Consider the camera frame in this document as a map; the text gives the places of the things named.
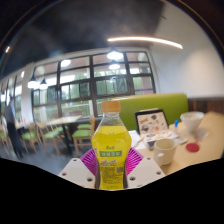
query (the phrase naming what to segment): plastic bottle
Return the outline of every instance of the plastic bottle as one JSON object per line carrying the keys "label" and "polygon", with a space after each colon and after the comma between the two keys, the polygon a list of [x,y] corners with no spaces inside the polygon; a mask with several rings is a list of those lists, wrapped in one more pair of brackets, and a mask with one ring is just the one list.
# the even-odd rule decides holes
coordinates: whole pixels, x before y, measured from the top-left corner
{"label": "plastic bottle", "polygon": [[123,189],[124,165],[131,147],[131,136],[119,117],[120,101],[102,102],[101,112],[103,119],[92,138],[100,168],[99,189]]}

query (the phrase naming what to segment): glass window pane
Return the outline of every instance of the glass window pane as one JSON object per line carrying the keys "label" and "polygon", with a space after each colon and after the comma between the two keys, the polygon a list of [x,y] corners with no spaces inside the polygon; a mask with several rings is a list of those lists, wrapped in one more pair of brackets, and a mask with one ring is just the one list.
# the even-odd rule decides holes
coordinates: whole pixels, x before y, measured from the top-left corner
{"label": "glass window pane", "polygon": [[16,120],[20,121],[20,119],[22,117],[21,110],[15,111],[15,114],[16,114]]}
{"label": "glass window pane", "polygon": [[[124,56],[123,58],[116,60],[117,62],[124,62]],[[103,63],[110,63],[111,59],[107,58],[107,54],[101,54],[93,56],[93,64],[103,64]]]}
{"label": "glass window pane", "polygon": [[40,102],[40,95],[39,95],[39,90],[33,92],[33,104],[34,105],[39,105]]}
{"label": "glass window pane", "polygon": [[89,66],[89,57],[65,59],[61,62],[61,70]]}
{"label": "glass window pane", "polygon": [[5,102],[1,103],[1,113],[4,114],[5,112]]}
{"label": "glass window pane", "polygon": [[57,84],[57,74],[46,75],[45,80],[48,86],[55,86]]}
{"label": "glass window pane", "polygon": [[57,72],[58,62],[47,65],[40,65],[35,69],[35,76],[42,76],[47,73]]}
{"label": "glass window pane", "polygon": [[152,94],[152,80],[151,77],[135,77],[133,78],[135,95]]}
{"label": "glass window pane", "polygon": [[75,80],[89,79],[89,68],[76,69],[72,71],[62,72],[60,77],[60,83],[72,82]]}
{"label": "glass window pane", "polygon": [[40,104],[47,103],[47,90],[40,90]]}
{"label": "glass window pane", "polygon": [[34,119],[35,121],[45,122],[53,119],[54,116],[58,116],[57,105],[42,106],[34,108]]}
{"label": "glass window pane", "polygon": [[127,83],[125,78],[121,79],[115,79],[114,80],[114,89],[115,93],[121,94],[121,93],[127,93]]}
{"label": "glass window pane", "polygon": [[107,94],[106,80],[96,82],[96,91],[97,91],[97,95]]}
{"label": "glass window pane", "polygon": [[70,85],[71,99],[79,98],[79,84]]}
{"label": "glass window pane", "polygon": [[134,63],[129,64],[130,73],[134,74],[142,74],[142,73],[151,73],[151,69],[148,63]]}
{"label": "glass window pane", "polygon": [[127,72],[124,64],[120,64],[119,69],[109,69],[109,65],[94,67],[94,77],[126,74]]}
{"label": "glass window pane", "polygon": [[114,79],[106,80],[107,83],[107,94],[114,94]]}
{"label": "glass window pane", "polygon": [[15,78],[10,78],[7,88],[7,105],[9,104],[9,96],[14,96],[14,81]]}
{"label": "glass window pane", "polygon": [[147,55],[144,52],[127,53],[128,61],[148,61]]}
{"label": "glass window pane", "polygon": [[15,88],[15,96],[22,94],[22,85],[16,86]]}
{"label": "glass window pane", "polygon": [[62,100],[69,100],[69,85],[61,87],[61,98]]}
{"label": "glass window pane", "polygon": [[89,83],[85,82],[85,83],[80,83],[79,84],[79,88],[80,88],[80,97],[87,97],[89,96]]}
{"label": "glass window pane", "polygon": [[15,110],[21,109],[21,95],[15,97]]}
{"label": "glass window pane", "polygon": [[64,116],[72,116],[74,112],[78,112],[84,118],[93,114],[92,100],[65,103],[61,105],[61,109]]}
{"label": "glass window pane", "polygon": [[112,100],[112,98],[103,98],[103,99],[97,99],[96,100],[96,106],[97,106],[97,114],[98,116],[102,116],[103,113],[101,113],[101,103],[103,101],[108,101],[108,100]]}
{"label": "glass window pane", "polygon": [[48,89],[47,89],[47,102],[48,103],[56,102],[56,88],[55,87],[48,87]]}

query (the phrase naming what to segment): green label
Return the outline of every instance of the green label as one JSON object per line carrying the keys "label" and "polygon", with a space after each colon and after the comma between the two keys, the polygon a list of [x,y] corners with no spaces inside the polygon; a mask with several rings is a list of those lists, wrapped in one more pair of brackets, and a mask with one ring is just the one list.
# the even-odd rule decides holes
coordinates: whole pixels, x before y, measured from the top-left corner
{"label": "green label", "polygon": [[103,152],[100,151],[100,157],[121,157],[122,151]]}

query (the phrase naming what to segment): chair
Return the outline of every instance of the chair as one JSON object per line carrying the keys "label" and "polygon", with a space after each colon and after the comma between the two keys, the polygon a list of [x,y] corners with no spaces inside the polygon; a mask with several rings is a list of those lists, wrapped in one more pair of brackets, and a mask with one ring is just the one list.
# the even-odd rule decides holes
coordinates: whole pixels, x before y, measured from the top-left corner
{"label": "chair", "polygon": [[[63,132],[63,127],[62,127],[62,126],[51,125],[50,127],[51,127],[51,130],[52,130],[52,131],[58,131],[59,134],[60,134],[60,137],[64,137],[64,135],[62,134],[62,132]],[[68,128],[67,125],[65,125],[65,130],[66,130],[66,132],[67,132],[67,136],[68,136],[68,138],[69,138],[70,140],[72,140],[72,137],[71,137],[71,135],[70,135],[70,133],[69,133],[69,128]]]}
{"label": "chair", "polygon": [[89,124],[80,124],[80,125],[78,125],[78,127],[77,127],[77,129],[78,130],[90,130],[91,129],[91,124],[89,123]]}
{"label": "chair", "polygon": [[[77,130],[72,134],[77,156],[79,156],[79,149],[78,149],[79,146],[92,145],[91,140],[95,129],[95,117],[94,116],[90,117],[89,122],[91,124],[90,130]],[[90,140],[90,143],[83,143],[82,142],[83,140]]]}
{"label": "chair", "polygon": [[12,143],[8,136],[7,130],[5,129],[5,127],[3,125],[0,126],[0,140],[2,142],[2,145],[4,145],[6,143],[7,148],[9,147],[8,144],[10,144],[12,147]]}
{"label": "chair", "polygon": [[57,151],[57,154],[60,155],[61,153],[60,153],[60,151],[58,149],[58,146],[57,146],[57,140],[60,140],[62,142],[62,144],[64,145],[63,140],[59,136],[60,132],[57,131],[57,130],[49,131],[45,123],[37,122],[37,126],[39,127],[40,134],[41,134],[42,140],[44,142],[45,151],[47,152],[46,141],[50,140],[50,141],[53,142],[53,145],[54,145],[54,147]]}
{"label": "chair", "polygon": [[42,145],[40,136],[39,136],[38,127],[36,126],[35,123],[32,123],[32,124],[28,125],[28,130],[29,130],[28,132],[21,135],[26,152],[28,153],[28,150],[26,147],[26,142],[28,141],[32,145],[32,148],[35,151],[35,153],[37,153],[34,143],[37,142],[39,144],[39,146]]}

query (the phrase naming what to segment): white cup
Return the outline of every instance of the white cup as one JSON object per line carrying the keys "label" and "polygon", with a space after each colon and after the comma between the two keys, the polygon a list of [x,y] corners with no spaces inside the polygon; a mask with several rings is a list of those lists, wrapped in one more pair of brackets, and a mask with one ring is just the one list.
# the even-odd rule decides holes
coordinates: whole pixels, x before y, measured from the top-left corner
{"label": "white cup", "polygon": [[159,166],[173,161],[177,143],[174,139],[163,138],[154,143],[154,160]]}

